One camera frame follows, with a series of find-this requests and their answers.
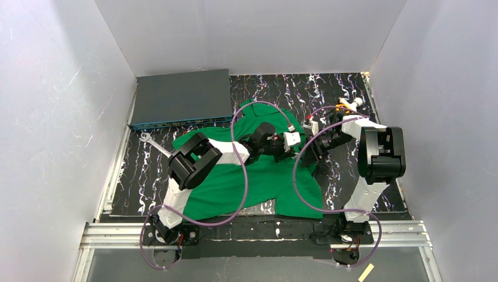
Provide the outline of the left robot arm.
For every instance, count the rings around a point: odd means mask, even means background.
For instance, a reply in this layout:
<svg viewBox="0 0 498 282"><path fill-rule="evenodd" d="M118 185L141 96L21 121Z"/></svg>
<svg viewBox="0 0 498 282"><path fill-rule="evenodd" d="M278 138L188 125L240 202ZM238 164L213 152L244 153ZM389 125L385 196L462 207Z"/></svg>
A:
<svg viewBox="0 0 498 282"><path fill-rule="evenodd" d="M155 236L165 244L182 242L181 214L191 191L204 182L215 165L250 165L261 155L272 156L279 162L293 157L294 147L301 143L300 134L293 126L284 133L277 133L268 122L262 122L253 133L243 135L233 143L195 133L174 152L155 142L149 133L143 133L140 140L152 145L167 158L169 181L165 207L149 218L153 230L149 237Z"/></svg>

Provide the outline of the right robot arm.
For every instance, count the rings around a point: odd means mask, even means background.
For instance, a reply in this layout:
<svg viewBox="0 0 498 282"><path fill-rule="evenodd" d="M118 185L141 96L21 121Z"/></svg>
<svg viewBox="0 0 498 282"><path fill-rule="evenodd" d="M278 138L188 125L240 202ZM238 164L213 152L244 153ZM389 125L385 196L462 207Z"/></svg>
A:
<svg viewBox="0 0 498 282"><path fill-rule="evenodd" d="M344 206L346 221L363 223L369 220L380 194L406 170L403 131L399 127L377 124L360 115L333 114L330 129L320 130L318 122L309 118L303 124L306 145L301 166L317 163L329 152L356 139L358 144L358 182Z"/></svg>

